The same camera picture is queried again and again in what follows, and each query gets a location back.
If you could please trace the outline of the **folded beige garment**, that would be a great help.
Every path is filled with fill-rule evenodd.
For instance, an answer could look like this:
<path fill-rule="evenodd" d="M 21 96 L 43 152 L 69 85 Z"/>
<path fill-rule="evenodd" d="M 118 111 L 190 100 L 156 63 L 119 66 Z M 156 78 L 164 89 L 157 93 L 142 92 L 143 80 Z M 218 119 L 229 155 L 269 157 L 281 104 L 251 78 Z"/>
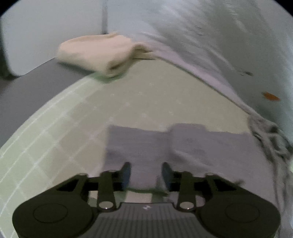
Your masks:
<path fill-rule="evenodd" d="M 56 59 L 112 78 L 125 73 L 134 60 L 154 60 L 152 49 L 117 33 L 88 35 L 61 43 Z"/>

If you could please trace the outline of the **grey zip hoodie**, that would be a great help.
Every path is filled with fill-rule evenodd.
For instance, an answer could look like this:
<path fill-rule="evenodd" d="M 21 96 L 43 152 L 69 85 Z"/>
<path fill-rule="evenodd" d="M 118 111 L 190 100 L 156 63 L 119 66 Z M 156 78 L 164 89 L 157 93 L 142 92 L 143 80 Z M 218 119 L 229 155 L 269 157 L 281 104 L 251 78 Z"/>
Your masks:
<path fill-rule="evenodd" d="M 203 177 L 216 174 L 270 201 L 281 214 L 278 237 L 292 237 L 292 145 L 276 124 L 249 118 L 250 133 L 175 124 L 164 132 L 111 126 L 104 170 L 132 166 L 129 188 L 165 192 L 161 165 Z"/>

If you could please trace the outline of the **green grid-pattern mat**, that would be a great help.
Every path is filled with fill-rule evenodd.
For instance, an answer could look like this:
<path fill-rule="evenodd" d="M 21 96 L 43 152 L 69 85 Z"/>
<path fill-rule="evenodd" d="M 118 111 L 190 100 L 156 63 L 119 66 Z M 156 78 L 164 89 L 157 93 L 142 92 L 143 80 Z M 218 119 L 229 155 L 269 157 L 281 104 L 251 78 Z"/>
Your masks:
<path fill-rule="evenodd" d="M 136 62 L 113 79 L 51 60 L 2 80 L 1 236 L 16 237 L 21 202 L 80 172 L 100 173 L 110 125 L 165 131 L 175 123 L 249 132 L 247 113 L 163 60 Z"/>

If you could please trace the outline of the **light blue carrot-print sheet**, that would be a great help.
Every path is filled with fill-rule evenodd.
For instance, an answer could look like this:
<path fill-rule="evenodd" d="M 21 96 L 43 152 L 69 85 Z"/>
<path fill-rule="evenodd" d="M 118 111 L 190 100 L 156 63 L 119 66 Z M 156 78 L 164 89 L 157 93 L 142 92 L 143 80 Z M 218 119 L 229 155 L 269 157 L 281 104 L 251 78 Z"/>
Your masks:
<path fill-rule="evenodd" d="M 145 1 L 155 49 L 223 80 L 292 137 L 292 16 L 275 1 Z"/>

